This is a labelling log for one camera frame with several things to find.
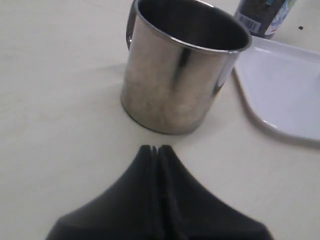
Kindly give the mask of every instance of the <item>barcode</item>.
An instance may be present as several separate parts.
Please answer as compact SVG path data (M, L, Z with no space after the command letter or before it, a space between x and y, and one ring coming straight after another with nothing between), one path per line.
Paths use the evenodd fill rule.
M238 19L241 23L243 23L249 31L255 34L258 33L261 27L260 22L252 20L251 18L241 14L240 12L236 14L235 18Z

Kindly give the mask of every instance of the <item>white plastic tray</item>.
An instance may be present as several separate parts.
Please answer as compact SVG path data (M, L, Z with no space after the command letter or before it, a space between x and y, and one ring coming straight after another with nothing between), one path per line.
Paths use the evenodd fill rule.
M320 141L320 54L253 37L235 69L249 109L265 126Z

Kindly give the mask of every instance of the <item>bottle label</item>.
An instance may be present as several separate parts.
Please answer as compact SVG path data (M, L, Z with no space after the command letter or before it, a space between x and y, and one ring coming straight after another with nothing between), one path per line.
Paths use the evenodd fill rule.
M280 25L284 22L285 18L287 17L288 13L290 12L291 8L293 7L296 1L297 0L285 0L279 12L276 14L273 21L271 22L270 26L265 31L265 35L272 35L277 31Z
M257 22L255 20L241 14L240 12L236 13L235 18L238 19L241 23L243 23L245 25L245 27L252 33L257 34L260 27L261 27L260 22Z

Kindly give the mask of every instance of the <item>table surface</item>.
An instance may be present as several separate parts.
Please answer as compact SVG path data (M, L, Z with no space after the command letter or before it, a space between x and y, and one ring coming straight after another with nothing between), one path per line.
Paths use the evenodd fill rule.
M211 0L229 13L239 1ZM193 134L153 133L124 113L131 0L0 1L0 239L43 240L142 144L171 144L190 172L277 240L320 236L320 147L264 130L235 79ZM298 0L274 40L320 52L319 0Z

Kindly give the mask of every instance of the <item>dark bottle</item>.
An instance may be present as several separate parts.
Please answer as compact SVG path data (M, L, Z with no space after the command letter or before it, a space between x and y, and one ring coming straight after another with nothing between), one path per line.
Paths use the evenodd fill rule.
M297 0L241 0L235 18L253 36L271 39Z

